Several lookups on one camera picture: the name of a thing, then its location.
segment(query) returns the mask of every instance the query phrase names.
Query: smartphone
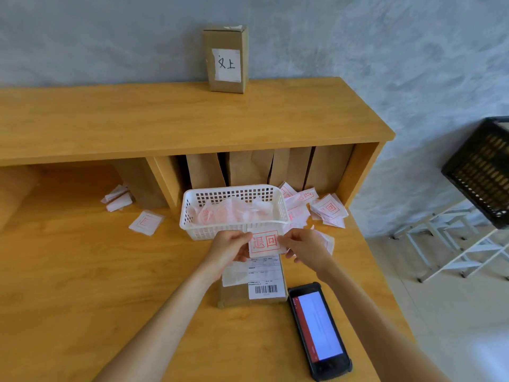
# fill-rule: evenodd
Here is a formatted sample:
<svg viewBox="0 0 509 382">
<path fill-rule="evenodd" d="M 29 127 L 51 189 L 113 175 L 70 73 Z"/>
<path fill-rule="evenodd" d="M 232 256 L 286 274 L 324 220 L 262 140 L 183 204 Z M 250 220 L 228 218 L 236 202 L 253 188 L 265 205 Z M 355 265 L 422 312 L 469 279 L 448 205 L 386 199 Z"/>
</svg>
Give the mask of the smartphone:
<svg viewBox="0 0 509 382">
<path fill-rule="evenodd" d="M 288 295 L 311 377 L 316 381 L 328 380 L 352 371 L 352 360 L 337 332 L 320 284 L 289 288 Z"/>
</svg>

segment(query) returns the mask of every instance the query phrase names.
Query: white plastic basket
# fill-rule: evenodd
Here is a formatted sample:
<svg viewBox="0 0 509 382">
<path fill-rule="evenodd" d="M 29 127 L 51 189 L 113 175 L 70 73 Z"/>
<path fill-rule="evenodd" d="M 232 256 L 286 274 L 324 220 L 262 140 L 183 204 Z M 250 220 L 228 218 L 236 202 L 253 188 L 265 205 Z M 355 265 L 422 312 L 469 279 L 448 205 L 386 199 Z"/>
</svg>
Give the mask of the white plastic basket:
<svg viewBox="0 0 509 382">
<path fill-rule="evenodd" d="M 260 197 L 263 201 L 271 201 L 273 203 L 274 220 L 251 224 L 197 225 L 192 223 L 192 217 L 187 211 L 190 206 L 194 208 L 202 207 L 207 200 L 210 200 L 213 204 L 217 204 L 228 197 L 238 197 L 245 202 L 252 202 L 256 197 Z M 184 193 L 182 212 L 180 214 L 180 227 L 185 230 L 193 240 L 212 239 L 219 231 L 239 230 L 246 232 L 247 228 L 270 228 L 288 222 L 288 211 L 284 204 L 283 193 L 275 186 L 263 184 L 188 190 Z"/>
</svg>

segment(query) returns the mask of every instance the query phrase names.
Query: plastic basket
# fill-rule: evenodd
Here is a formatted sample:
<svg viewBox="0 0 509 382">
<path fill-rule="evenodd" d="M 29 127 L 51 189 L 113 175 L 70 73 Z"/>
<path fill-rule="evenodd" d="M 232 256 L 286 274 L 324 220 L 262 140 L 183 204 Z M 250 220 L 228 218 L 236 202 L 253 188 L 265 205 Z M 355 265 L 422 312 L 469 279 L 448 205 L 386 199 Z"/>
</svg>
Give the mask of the plastic basket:
<svg viewBox="0 0 509 382">
<path fill-rule="evenodd" d="M 252 202 L 256 197 L 263 201 L 273 202 L 274 220 L 262 221 L 251 224 L 213 224 L 197 225 L 192 223 L 192 217 L 188 213 L 190 206 L 202 207 L 207 200 L 213 204 L 221 202 L 228 197 L 238 197 L 245 202 Z M 193 240 L 208 240 L 214 238 L 217 232 L 225 230 L 247 231 L 247 228 L 276 227 L 289 222 L 288 211 L 284 204 L 281 190 L 272 185 L 245 185 L 216 187 L 209 189 L 191 189 L 184 193 L 182 200 L 182 213 L 180 214 L 180 227 L 185 230 Z"/>
<path fill-rule="evenodd" d="M 442 174 L 494 227 L 509 228 L 509 116 L 485 118 Z"/>
</svg>

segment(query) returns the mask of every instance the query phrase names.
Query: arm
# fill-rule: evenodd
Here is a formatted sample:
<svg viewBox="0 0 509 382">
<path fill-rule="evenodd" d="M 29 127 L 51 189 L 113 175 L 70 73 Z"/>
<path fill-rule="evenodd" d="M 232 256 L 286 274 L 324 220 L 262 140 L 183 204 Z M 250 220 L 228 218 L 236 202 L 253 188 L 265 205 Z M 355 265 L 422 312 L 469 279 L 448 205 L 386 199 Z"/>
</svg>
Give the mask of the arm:
<svg viewBox="0 0 509 382">
<path fill-rule="evenodd" d="M 280 243 L 334 291 L 381 381 L 447 382 L 449 379 L 380 312 L 358 284 L 334 261 L 312 230 L 292 229 Z"/>
<path fill-rule="evenodd" d="M 244 244 L 251 233 L 222 231 L 207 256 L 157 313 L 95 377 L 95 382 L 159 381 L 201 299 L 233 259 L 246 261 Z"/>
</svg>

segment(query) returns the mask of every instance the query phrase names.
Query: hand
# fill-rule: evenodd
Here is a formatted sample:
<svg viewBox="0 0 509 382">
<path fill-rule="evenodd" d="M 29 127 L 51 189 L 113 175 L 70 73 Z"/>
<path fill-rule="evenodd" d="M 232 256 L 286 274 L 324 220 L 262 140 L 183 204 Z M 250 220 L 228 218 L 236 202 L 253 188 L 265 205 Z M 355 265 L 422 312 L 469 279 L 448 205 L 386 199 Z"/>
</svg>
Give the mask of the hand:
<svg viewBox="0 0 509 382">
<path fill-rule="evenodd" d="M 251 240 L 251 232 L 220 231 L 214 237 L 207 256 L 201 266 L 210 270 L 215 280 L 218 280 L 226 266 L 232 261 L 247 261 L 249 249 L 247 243 Z"/>
<path fill-rule="evenodd" d="M 323 269 L 334 262 L 332 256 L 325 248 L 321 236 L 312 229 L 292 229 L 284 236 L 279 237 L 281 245 L 289 248 L 286 253 L 287 259 L 296 255 L 296 263 L 302 261 L 315 272 Z"/>
</svg>

